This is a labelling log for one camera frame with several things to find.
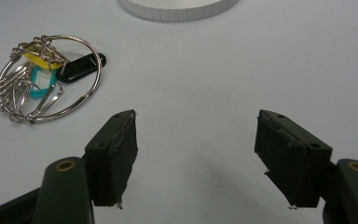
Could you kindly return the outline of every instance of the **white table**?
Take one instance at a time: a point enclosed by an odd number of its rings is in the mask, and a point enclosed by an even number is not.
[[[323,201],[290,210],[263,175],[254,153],[259,109],[314,133],[334,148],[333,162],[358,160],[358,1],[241,0],[181,23],[136,19],[115,0],[0,1],[0,72],[20,42],[59,34],[106,55],[101,86],[51,122],[0,114],[0,204],[40,187],[50,163],[81,157],[127,109],[138,113],[139,154],[124,210],[94,208],[99,224],[322,223]],[[73,59],[83,53],[62,49]],[[68,86],[62,103],[88,81]]]

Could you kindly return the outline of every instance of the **black usb drive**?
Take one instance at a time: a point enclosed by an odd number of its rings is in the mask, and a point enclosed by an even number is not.
[[[106,57],[98,53],[101,58],[102,66],[106,65]],[[74,82],[86,75],[89,75],[95,71],[97,71],[97,59],[94,54],[91,53],[82,58],[76,59],[70,63],[68,63],[61,74],[62,67],[57,70],[57,79],[61,82],[70,83]]]

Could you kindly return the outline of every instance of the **key ring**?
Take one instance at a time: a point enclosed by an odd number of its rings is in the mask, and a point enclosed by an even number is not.
[[[31,73],[34,70],[34,65],[30,62],[27,62],[15,69],[15,71],[9,73],[10,68],[13,66],[13,64],[17,63],[22,56],[26,55],[26,57],[36,57],[37,60],[42,60],[48,65],[48,69],[50,71],[52,66],[61,64],[62,74],[65,66],[70,62],[53,46],[51,46],[52,41],[62,39],[81,43],[89,50],[91,50],[92,55],[96,59],[95,65],[97,67],[96,76],[91,88],[84,95],[80,96],[80,98],[78,98],[73,104],[69,105],[65,109],[54,114],[43,115],[44,112],[46,112],[46,110],[48,110],[48,108],[52,106],[62,94],[62,84],[57,82],[49,86],[47,94],[43,97],[43,99],[41,99],[39,105],[34,111],[28,115],[23,115],[21,109],[23,108],[23,104],[31,91],[31,86],[33,86],[33,88],[39,89],[37,85],[32,84],[30,81]],[[28,121],[30,123],[36,123],[58,119],[72,112],[78,106],[83,104],[87,99],[89,99],[94,94],[94,92],[96,92],[101,79],[102,67],[102,59],[99,53],[89,42],[79,37],[72,35],[42,35],[41,37],[35,37],[34,40],[30,43],[20,43],[17,48],[12,50],[9,62],[0,73],[0,111],[6,111],[9,114],[9,118],[17,122]],[[57,86],[60,88],[59,92],[51,99],[49,103],[45,104],[48,96]],[[16,99],[16,97],[21,94],[22,100],[19,101]],[[16,102],[21,102],[21,106],[17,106]]]

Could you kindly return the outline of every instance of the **keychain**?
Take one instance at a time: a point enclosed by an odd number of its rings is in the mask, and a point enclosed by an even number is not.
[[[70,62],[51,45],[55,40],[71,40],[83,44],[91,54]],[[22,56],[28,62],[10,71]],[[71,35],[42,35],[35,37],[32,42],[20,43],[12,50],[9,62],[0,74],[0,111],[7,112],[9,118],[16,122],[25,120],[35,123],[60,118],[96,92],[105,64],[104,55],[98,53],[89,42]],[[65,109],[46,114],[63,94],[61,82],[72,83],[93,72],[96,72],[94,82],[84,95]],[[26,102],[31,100],[38,101],[36,109],[24,114]]]

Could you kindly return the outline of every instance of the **white circular base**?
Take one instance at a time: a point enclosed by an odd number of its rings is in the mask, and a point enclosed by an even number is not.
[[[198,21],[227,11],[239,0],[120,0],[132,15],[149,21]]]

